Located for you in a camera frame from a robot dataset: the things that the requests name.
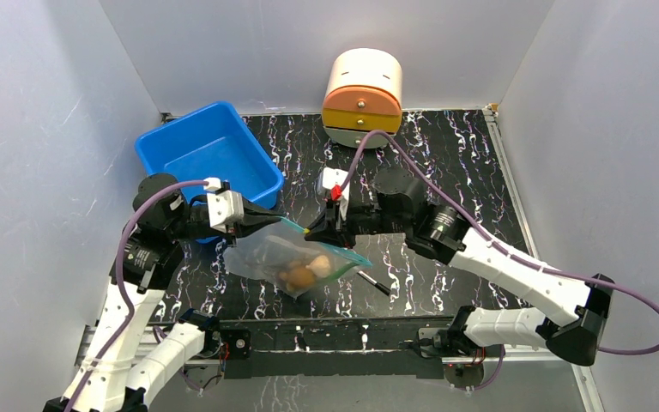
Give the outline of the clear zip top bag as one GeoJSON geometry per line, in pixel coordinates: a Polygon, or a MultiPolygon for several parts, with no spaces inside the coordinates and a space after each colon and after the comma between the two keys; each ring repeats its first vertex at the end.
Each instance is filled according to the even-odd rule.
{"type": "Polygon", "coordinates": [[[229,273],[268,282],[293,298],[372,267],[354,251],[305,240],[305,229],[286,218],[238,239],[223,257],[229,273]]]}

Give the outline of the blue plastic bin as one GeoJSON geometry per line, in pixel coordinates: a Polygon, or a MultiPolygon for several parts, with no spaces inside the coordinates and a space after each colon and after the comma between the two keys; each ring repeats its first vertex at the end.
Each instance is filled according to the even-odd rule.
{"type": "Polygon", "coordinates": [[[179,181],[219,178],[247,200],[272,209],[284,177],[234,106],[216,101],[139,136],[146,173],[179,181]]]}

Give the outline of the brown longan bunch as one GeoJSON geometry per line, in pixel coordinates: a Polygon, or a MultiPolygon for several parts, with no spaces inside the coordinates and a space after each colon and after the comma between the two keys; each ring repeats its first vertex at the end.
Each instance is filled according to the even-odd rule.
{"type": "Polygon", "coordinates": [[[305,279],[305,266],[299,260],[289,262],[284,269],[279,271],[278,277],[286,283],[299,285],[305,279]]]}

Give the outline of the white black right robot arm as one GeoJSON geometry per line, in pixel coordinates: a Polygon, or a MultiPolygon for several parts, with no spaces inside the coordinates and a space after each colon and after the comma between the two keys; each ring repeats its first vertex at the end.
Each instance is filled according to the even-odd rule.
{"type": "Polygon", "coordinates": [[[402,169],[385,169],[372,182],[371,203],[350,201],[348,173],[326,167],[317,180],[322,214],[308,241],[351,249],[359,235],[401,233],[417,255],[465,270],[529,302],[526,309],[463,306],[447,330],[422,337],[428,357],[470,356],[495,345],[547,348],[571,364],[593,365],[605,329],[612,290],[597,275],[589,282],[547,273],[547,266],[494,238],[486,239],[449,205],[428,200],[424,185],[402,169]]]}

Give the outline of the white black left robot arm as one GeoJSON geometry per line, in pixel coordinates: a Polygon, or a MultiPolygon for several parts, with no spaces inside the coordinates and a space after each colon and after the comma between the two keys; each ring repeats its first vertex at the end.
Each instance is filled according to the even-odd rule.
{"type": "Polygon", "coordinates": [[[169,173],[143,179],[118,242],[103,312],[76,375],[46,411],[146,411],[166,382],[199,355],[227,348],[220,321],[190,309],[141,360],[136,353],[178,266],[182,242],[223,238],[229,245],[281,220],[225,180],[180,182],[169,173]]]}

